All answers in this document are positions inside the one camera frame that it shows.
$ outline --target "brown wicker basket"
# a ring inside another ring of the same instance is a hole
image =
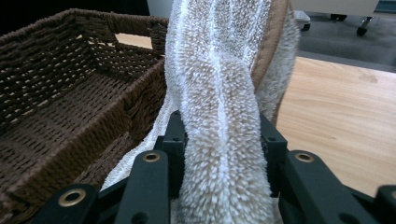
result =
[[[163,104],[167,20],[71,9],[0,37],[0,222],[100,187]],[[115,34],[151,37],[153,49]]]

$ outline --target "plush fabric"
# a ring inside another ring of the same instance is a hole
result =
[[[163,109],[148,137],[122,159],[104,188],[129,174],[134,156],[152,149],[170,113],[179,109],[190,140],[172,222],[276,222],[259,114],[272,119],[278,109],[298,30],[288,2],[279,1],[284,12],[276,15],[273,1],[175,0],[166,39]]]

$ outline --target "wooden floor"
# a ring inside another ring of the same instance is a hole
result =
[[[151,48],[149,39],[118,35]],[[374,196],[396,185],[396,74],[297,58],[277,128],[289,149],[320,156],[346,185]]]

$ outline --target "woven basket rim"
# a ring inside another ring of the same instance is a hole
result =
[[[97,17],[106,17],[106,16],[113,16],[119,18],[128,18],[128,19],[135,19],[135,20],[149,20],[149,21],[168,21],[167,18],[162,17],[154,17],[154,16],[139,16],[139,15],[129,15],[129,14],[121,14],[115,12],[103,12],[97,10],[88,10],[88,9],[80,9],[80,8],[69,8],[62,12],[56,13],[52,16],[39,19],[29,25],[26,25],[20,29],[15,31],[11,31],[8,34],[0,36],[0,44],[6,44],[12,39],[20,39],[21,35],[29,35],[36,29],[40,29],[42,26],[52,22],[54,20],[61,20],[65,17],[72,16],[72,15],[82,15],[82,16],[97,16]]]

